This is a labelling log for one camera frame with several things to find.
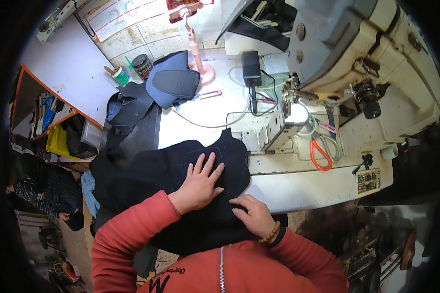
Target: lamp base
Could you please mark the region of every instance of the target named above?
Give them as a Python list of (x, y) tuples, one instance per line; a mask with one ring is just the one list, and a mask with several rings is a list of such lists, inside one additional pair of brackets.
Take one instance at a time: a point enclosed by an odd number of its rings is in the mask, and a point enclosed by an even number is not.
[[(204, 67), (204, 74), (200, 75), (199, 87), (208, 85), (215, 79), (215, 71), (209, 63), (202, 61), (202, 67)], [(189, 68), (199, 72), (195, 61), (189, 62)]]

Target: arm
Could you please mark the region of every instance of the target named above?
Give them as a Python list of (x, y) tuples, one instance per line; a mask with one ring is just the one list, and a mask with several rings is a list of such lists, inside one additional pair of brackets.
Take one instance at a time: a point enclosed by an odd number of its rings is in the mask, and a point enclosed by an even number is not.
[(135, 253), (179, 218), (166, 193), (159, 191), (102, 226), (91, 250), (94, 292), (135, 292)]
[(211, 153), (202, 167), (204, 158), (202, 154), (195, 166), (189, 164), (186, 180), (178, 191), (168, 196), (159, 191), (98, 230), (91, 250), (94, 292), (135, 292), (135, 253), (182, 214), (205, 207), (223, 191), (213, 187), (223, 171), (223, 163), (209, 176), (215, 154)]
[(35, 208), (45, 212), (51, 217), (59, 217), (59, 210), (55, 206), (46, 200), (37, 199), (37, 192), (34, 190), (33, 184), (20, 181), (14, 185), (14, 190), (17, 196), (29, 203), (32, 203)]
[(272, 254), (296, 275), (308, 278), (322, 292), (348, 292), (344, 268), (335, 256), (318, 244), (286, 228)]
[[(240, 204), (248, 210), (246, 213), (233, 209), (233, 213), (253, 234), (264, 238), (274, 229), (275, 221), (265, 203), (248, 194), (231, 199), (230, 203)], [(293, 273), (308, 278), (322, 292), (348, 292), (344, 268), (332, 253), (289, 228), (285, 228), (283, 238), (276, 241), (278, 235), (282, 237), (278, 232), (268, 241), (273, 246), (271, 252)]]

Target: red jacket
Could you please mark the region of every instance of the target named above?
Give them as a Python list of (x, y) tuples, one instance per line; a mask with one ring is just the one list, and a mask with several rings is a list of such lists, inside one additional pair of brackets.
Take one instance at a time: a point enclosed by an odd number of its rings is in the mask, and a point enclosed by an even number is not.
[[(164, 191), (101, 227), (91, 251), (94, 292), (137, 291), (134, 255), (180, 215)], [(334, 255), (289, 228), (270, 249), (242, 241), (189, 255), (159, 272), (138, 292), (348, 292)]]

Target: black power adapter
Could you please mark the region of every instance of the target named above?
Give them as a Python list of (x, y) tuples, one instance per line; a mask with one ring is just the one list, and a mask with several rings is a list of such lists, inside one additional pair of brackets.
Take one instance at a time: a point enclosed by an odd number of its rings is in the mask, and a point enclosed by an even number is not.
[(243, 52), (243, 54), (241, 54), (241, 62), (243, 65), (244, 84), (250, 88), (249, 91), (252, 91), (250, 92), (252, 97), (252, 113), (256, 114), (258, 112), (256, 87), (262, 85), (258, 51)]

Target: person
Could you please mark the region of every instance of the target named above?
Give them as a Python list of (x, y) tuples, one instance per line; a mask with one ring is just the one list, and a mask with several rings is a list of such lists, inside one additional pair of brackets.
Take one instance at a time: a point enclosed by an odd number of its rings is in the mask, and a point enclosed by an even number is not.
[(10, 173), (6, 194), (14, 192), (52, 218), (64, 220), (73, 231), (83, 228), (83, 194), (70, 172), (17, 153)]
[[(96, 233), (91, 251), (94, 292), (135, 292), (134, 255), (161, 229), (191, 211), (205, 207), (220, 194), (214, 188), (224, 165), (211, 173), (215, 154), (202, 167), (202, 154), (189, 164), (178, 191), (163, 190), (109, 220)], [(269, 209), (251, 195), (230, 200), (246, 228), (266, 243), (242, 241), (178, 259), (142, 285), (137, 292), (348, 292), (340, 262), (327, 250), (280, 227)]]

